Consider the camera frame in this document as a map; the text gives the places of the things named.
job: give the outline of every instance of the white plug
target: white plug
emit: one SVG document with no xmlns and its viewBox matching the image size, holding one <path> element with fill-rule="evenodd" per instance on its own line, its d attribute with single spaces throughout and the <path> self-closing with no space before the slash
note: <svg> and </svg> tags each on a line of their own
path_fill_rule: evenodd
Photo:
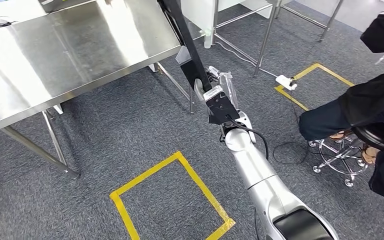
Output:
<svg viewBox="0 0 384 240">
<path fill-rule="evenodd" d="M 292 79 L 285 77 L 284 75 L 280 75 L 276 77 L 276 82 L 284 86 L 289 91 L 295 90 L 297 88 L 297 84 L 296 83 L 292 84 Z"/>
</svg>

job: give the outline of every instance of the person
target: person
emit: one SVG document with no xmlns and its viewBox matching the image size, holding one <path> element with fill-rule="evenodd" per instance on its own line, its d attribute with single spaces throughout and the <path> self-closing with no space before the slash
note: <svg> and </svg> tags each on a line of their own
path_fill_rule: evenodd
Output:
<svg viewBox="0 0 384 240">
<path fill-rule="evenodd" d="M 384 53 L 384 11 L 361 35 L 361 40 L 373 53 Z M 353 126 L 373 123 L 384 123 L 384 74 L 350 87 L 336 100 L 304 112 L 299 117 L 299 131 L 307 141 L 329 136 L 337 140 L 349 134 Z M 370 189 L 384 196 L 384 151 L 366 148 L 362 156 L 369 163 L 375 162 Z"/>
</svg>

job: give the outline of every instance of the floor marking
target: floor marking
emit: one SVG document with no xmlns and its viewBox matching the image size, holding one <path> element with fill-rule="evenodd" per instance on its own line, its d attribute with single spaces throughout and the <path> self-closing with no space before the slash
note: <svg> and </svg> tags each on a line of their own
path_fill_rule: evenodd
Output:
<svg viewBox="0 0 384 240">
<path fill-rule="evenodd" d="M 121 219 L 124 222 L 124 225 L 127 229 L 128 234 L 130 235 L 130 238 L 132 240 L 140 240 L 138 232 L 136 231 L 135 226 L 133 225 L 132 219 L 129 216 L 129 213 L 126 210 L 125 205 L 123 204 L 123 201 L 120 197 L 123 193 L 125 193 L 127 190 L 133 188 L 143 180 L 145 180 L 147 177 L 151 176 L 152 174 L 156 173 L 163 167 L 167 166 L 168 164 L 174 162 L 175 160 L 178 160 L 186 170 L 186 172 L 189 174 L 189 176 L 192 178 L 192 180 L 198 185 L 198 187 L 201 189 L 202 193 L 205 195 L 205 197 L 208 199 L 208 201 L 211 203 L 211 205 L 215 208 L 218 215 L 223 219 L 224 223 L 221 225 L 216 231 L 214 231 L 210 236 L 206 238 L 206 240 L 218 240 L 221 236 L 223 236 L 231 227 L 233 227 L 236 222 L 231 219 L 226 211 L 223 209 L 223 207 L 220 205 L 219 201 L 214 197 L 214 195 L 211 193 L 211 191 L 208 189 L 208 187 L 205 185 L 205 183 L 201 180 L 201 178 L 198 176 L 198 174 L 194 171 L 192 166 L 188 163 L 186 158 L 182 155 L 180 151 L 174 153 L 167 159 L 161 161 L 157 165 L 151 167 L 141 175 L 137 176 L 133 180 L 129 181 L 122 187 L 118 188 L 117 190 L 113 191 L 109 197 L 112 199 L 112 201 L 115 204 L 115 207 L 117 208 L 118 212 L 120 213 Z"/>
<path fill-rule="evenodd" d="M 294 78 L 294 81 L 297 81 L 298 79 L 304 77 L 305 75 L 307 75 L 309 72 L 315 70 L 315 69 L 321 69 L 325 72 L 327 72 L 328 74 L 334 76 L 335 78 L 339 79 L 341 82 L 345 83 L 346 85 L 352 87 L 354 86 L 354 83 L 346 80 L 345 78 L 343 78 L 342 76 L 336 74 L 335 72 L 333 72 L 332 70 L 330 70 L 329 68 L 321 65 L 320 63 L 314 63 L 313 65 L 307 67 L 304 71 L 298 73 L 297 75 L 295 75 L 293 78 Z M 280 94 L 282 94 L 283 96 L 285 96 L 286 98 L 290 99 L 292 102 L 294 102 L 295 104 L 297 104 L 298 106 L 300 106 L 302 109 L 304 109 L 305 111 L 308 111 L 309 109 L 304 105 L 302 104 L 301 102 L 299 102 L 298 100 L 296 100 L 295 98 L 291 97 L 291 95 L 289 95 L 286 91 L 285 91 L 285 87 L 282 86 L 282 85 L 279 85 L 277 87 L 275 87 L 274 89 L 276 89 L 276 91 L 278 91 Z"/>
</svg>

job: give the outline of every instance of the chrome stool base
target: chrome stool base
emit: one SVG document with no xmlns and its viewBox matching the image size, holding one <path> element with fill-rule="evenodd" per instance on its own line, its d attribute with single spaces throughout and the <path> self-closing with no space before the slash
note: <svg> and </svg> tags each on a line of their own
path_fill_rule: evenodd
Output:
<svg viewBox="0 0 384 240">
<path fill-rule="evenodd" d="M 318 151 L 320 152 L 320 156 L 323 159 L 323 162 L 320 165 L 313 166 L 312 170 L 315 173 L 320 173 L 323 167 L 329 166 L 336 172 L 346 176 L 344 183 L 347 187 L 354 186 L 354 179 L 356 175 L 363 173 L 368 167 L 368 165 L 361 159 L 361 157 L 354 156 L 352 154 L 352 152 L 355 152 L 356 150 L 359 151 L 360 147 L 363 145 L 363 142 L 358 138 L 351 139 L 349 137 L 345 137 L 342 140 L 335 141 L 335 143 L 339 144 L 339 149 L 335 149 L 332 146 L 327 145 L 325 142 L 326 141 L 324 139 L 308 142 L 308 145 L 312 148 L 318 146 Z M 327 149 L 334 154 L 330 154 L 330 157 L 326 158 L 327 154 L 324 152 L 324 149 Z M 333 166 L 333 162 L 337 160 L 341 160 L 346 171 L 340 170 Z M 350 160 L 356 161 L 360 169 L 357 171 L 352 170 L 347 162 Z"/>
</svg>

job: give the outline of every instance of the stool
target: stool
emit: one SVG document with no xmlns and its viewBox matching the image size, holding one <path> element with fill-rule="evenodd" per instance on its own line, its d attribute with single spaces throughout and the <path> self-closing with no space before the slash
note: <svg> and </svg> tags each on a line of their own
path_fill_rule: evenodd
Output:
<svg viewBox="0 0 384 240">
<path fill-rule="evenodd" d="M 352 187 L 354 185 L 355 176 L 366 171 L 368 167 L 360 155 L 355 156 L 360 152 L 363 144 L 367 144 L 371 147 L 384 151 L 384 123 L 373 123 L 365 126 L 355 126 L 351 128 L 351 130 L 356 137 L 345 137 L 342 140 L 335 141 L 337 144 L 339 144 L 338 149 L 335 149 L 334 147 L 326 144 L 326 139 L 310 141 L 308 143 L 310 147 L 316 147 L 318 145 L 318 151 L 320 152 L 321 158 L 323 159 L 323 162 L 318 166 L 314 166 L 312 170 L 316 173 L 320 173 L 321 168 L 329 166 L 336 172 L 347 176 L 344 182 L 348 187 Z M 324 152 L 324 149 L 333 152 L 334 155 L 330 155 L 330 158 L 327 157 L 328 154 Z M 340 170 L 332 165 L 332 163 L 336 160 L 341 160 L 346 171 Z M 356 161 L 359 169 L 351 169 L 350 161 Z"/>
</svg>

